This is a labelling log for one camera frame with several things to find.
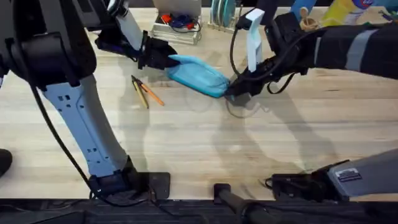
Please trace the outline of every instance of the pencil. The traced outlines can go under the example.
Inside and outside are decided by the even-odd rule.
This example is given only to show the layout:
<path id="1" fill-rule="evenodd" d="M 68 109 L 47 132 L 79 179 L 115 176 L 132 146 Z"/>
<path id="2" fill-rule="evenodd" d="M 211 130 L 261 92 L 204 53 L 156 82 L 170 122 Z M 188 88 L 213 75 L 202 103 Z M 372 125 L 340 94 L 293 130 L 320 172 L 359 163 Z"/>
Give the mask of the pencil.
<path id="1" fill-rule="evenodd" d="M 153 99 L 156 100 L 156 102 L 158 102 L 160 105 L 164 106 L 164 103 L 162 100 L 159 99 L 159 97 L 157 97 L 155 95 L 154 92 L 152 92 L 145 84 L 141 83 L 141 87 L 148 93 L 150 94 L 151 97 L 153 97 Z"/>
<path id="2" fill-rule="evenodd" d="M 134 84 L 134 86 L 136 87 L 136 91 L 137 91 L 137 93 L 138 93 L 138 95 L 139 95 L 139 98 L 141 99 L 142 104 L 143 104 L 147 109 L 149 109 L 148 102 L 147 102 L 147 100 L 145 99 L 144 95 L 142 94 L 142 91 L 141 91 L 141 89 L 139 88 L 139 85 L 137 84 L 137 82 L 136 82 L 136 81 L 133 81 L 132 84 Z"/>

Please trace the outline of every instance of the black mount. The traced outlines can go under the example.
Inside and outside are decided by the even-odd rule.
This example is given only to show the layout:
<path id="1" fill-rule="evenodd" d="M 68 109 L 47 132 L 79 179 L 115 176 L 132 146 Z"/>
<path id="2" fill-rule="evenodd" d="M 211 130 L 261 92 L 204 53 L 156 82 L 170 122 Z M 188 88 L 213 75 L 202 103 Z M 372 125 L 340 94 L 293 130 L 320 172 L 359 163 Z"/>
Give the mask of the black mount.
<path id="1" fill-rule="evenodd" d="M 348 161 L 323 167 L 311 174 L 272 175 L 271 183 L 274 198 L 276 200 L 300 198 L 316 202 L 323 202 L 324 200 L 347 202 L 349 198 L 339 194 L 328 176 L 328 172 L 332 167 L 345 162 Z"/>
<path id="2" fill-rule="evenodd" d="M 247 224 L 292 224 L 273 217 L 261 202 L 245 200 L 231 193 L 229 184 L 215 184 L 213 187 L 214 204 L 227 205 L 236 214 L 238 223 Z"/>
<path id="3" fill-rule="evenodd" d="M 151 188 L 156 199 L 167 199 L 170 195 L 170 174 L 168 172 L 137 172 L 130 157 L 123 170 L 111 176 L 89 179 L 90 186 L 96 194 L 107 197 L 118 192 L 133 190 L 136 194 L 148 192 Z"/>

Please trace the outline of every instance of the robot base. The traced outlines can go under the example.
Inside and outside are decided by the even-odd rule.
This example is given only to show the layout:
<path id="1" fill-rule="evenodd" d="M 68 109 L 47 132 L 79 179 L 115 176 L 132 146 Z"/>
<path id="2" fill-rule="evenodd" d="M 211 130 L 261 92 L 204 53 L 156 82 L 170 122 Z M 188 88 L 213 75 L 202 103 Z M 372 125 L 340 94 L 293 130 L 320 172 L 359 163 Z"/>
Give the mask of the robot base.
<path id="1" fill-rule="evenodd" d="M 148 192 L 150 188 L 155 192 L 156 199 L 168 199 L 170 195 L 170 173 L 137 172 L 130 157 L 123 170 L 106 177 L 92 175 L 89 182 L 96 194 L 102 197 L 130 190 L 134 190 L 137 195 Z"/>

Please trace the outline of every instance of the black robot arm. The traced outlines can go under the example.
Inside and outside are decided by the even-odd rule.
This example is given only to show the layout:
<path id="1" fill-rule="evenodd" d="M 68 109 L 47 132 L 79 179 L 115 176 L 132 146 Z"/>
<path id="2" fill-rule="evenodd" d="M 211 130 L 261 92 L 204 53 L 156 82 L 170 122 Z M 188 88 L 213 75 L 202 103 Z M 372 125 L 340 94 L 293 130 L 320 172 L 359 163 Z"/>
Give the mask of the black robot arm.
<path id="1" fill-rule="evenodd" d="M 293 13 L 277 16 L 265 28 L 275 56 L 246 69 L 226 95 L 260 94 L 265 84 L 309 68 L 357 71 L 398 79 L 398 24 L 335 26 L 304 32 Z"/>

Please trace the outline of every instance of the yellow pencil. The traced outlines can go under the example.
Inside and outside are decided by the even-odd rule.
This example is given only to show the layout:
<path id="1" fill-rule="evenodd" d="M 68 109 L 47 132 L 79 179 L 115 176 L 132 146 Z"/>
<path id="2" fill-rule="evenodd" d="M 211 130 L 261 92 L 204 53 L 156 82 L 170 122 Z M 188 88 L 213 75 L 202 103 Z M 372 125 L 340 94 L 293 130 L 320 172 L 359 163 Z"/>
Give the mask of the yellow pencil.
<path id="1" fill-rule="evenodd" d="M 142 104 L 143 104 L 147 109 L 149 109 L 148 102 L 147 102 L 147 100 L 145 99 L 144 94 L 142 94 L 141 88 L 139 88 L 139 85 L 137 84 L 137 82 L 133 81 L 132 84 L 133 84 L 134 87 L 136 88 L 136 91 L 137 91 L 137 93 L 138 93 L 138 95 L 139 95 L 139 98 L 141 99 Z"/>

